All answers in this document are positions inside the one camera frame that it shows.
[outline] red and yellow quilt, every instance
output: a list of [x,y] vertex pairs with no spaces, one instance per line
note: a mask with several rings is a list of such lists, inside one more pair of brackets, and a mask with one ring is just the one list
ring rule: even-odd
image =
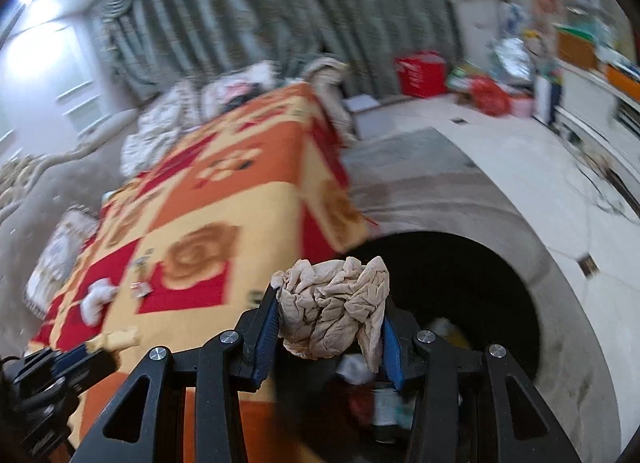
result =
[[[110,198],[35,341],[68,350],[102,331],[136,326],[142,345],[122,353],[123,373],[154,346],[202,346],[257,305],[274,271],[299,258],[330,259],[366,239],[347,188],[335,135],[310,85],[250,101],[185,136]],[[133,262],[141,257],[152,293],[137,299]],[[88,327],[79,304],[105,277],[119,293],[100,324]],[[80,432],[123,379],[114,375],[85,394]],[[252,399],[270,401],[266,387]],[[245,404],[243,419],[256,406]]]

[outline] red plastic bag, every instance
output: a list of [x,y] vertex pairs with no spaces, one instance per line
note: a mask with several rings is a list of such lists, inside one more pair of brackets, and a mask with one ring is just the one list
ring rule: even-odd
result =
[[493,79],[485,76],[471,81],[471,97],[476,107],[485,115],[499,117],[510,110],[510,98]]

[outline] cable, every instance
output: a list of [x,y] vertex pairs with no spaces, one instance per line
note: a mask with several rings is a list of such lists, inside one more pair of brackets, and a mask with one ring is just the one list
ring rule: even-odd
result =
[[13,360],[20,360],[20,357],[10,356],[10,357],[3,358],[2,360],[0,360],[0,367],[4,366],[7,362],[11,362]]
[[[593,188],[595,189],[598,195],[598,198],[597,198],[597,201],[593,201],[593,200],[588,201],[588,198],[585,197],[585,195],[578,188],[572,185],[571,180],[569,180],[565,175],[564,176],[565,181],[572,187],[574,192],[576,192],[583,199],[583,201],[585,201],[590,205],[596,206],[603,212],[606,212],[607,214],[611,214],[611,215],[622,216],[623,218],[625,218],[625,220],[627,220],[632,225],[640,226],[640,219],[634,220],[626,214],[625,203],[623,202],[622,196],[620,196],[620,193],[617,191],[617,189],[607,179],[607,174],[604,169],[607,169],[608,167],[605,166],[603,168],[603,166],[601,166],[601,164],[596,159],[594,159],[588,153],[585,153],[579,147],[573,146],[573,144],[571,144],[567,140],[564,140],[562,138],[559,138],[559,140],[562,146],[564,147],[564,149],[569,154],[572,155],[575,161],[575,167],[578,169],[581,175],[583,175],[589,181],[589,183],[591,183],[591,185],[593,186]],[[590,174],[595,174],[597,181],[594,180],[590,176]],[[598,186],[597,182],[601,182],[603,185],[609,188],[610,189],[609,192],[615,192],[616,200],[612,201],[610,197],[607,197],[603,189]]]

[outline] metal screw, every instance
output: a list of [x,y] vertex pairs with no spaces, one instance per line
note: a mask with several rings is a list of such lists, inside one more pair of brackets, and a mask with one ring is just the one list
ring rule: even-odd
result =
[[491,344],[489,346],[489,354],[492,357],[496,357],[496,358],[504,358],[507,354],[507,350],[500,346],[500,344]]
[[240,338],[240,335],[238,334],[238,332],[233,331],[232,329],[223,331],[220,334],[220,342],[222,342],[222,344],[233,344],[239,338]]
[[162,360],[165,356],[166,356],[166,349],[162,347],[153,348],[149,353],[149,358],[155,361]]
[[418,340],[424,344],[431,344],[434,340],[436,340],[436,334],[433,331],[429,331],[428,329],[418,331],[416,336],[418,337]]

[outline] curtain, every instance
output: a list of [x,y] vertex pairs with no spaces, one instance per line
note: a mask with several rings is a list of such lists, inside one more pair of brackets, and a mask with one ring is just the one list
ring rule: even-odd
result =
[[287,76],[318,51],[304,0],[101,0],[103,59],[141,100],[187,77],[200,86],[263,59]]
[[399,93],[395,56],[435,49],[461,55],[448,0],[306,0],[322,44],[352,67],[349,95]]

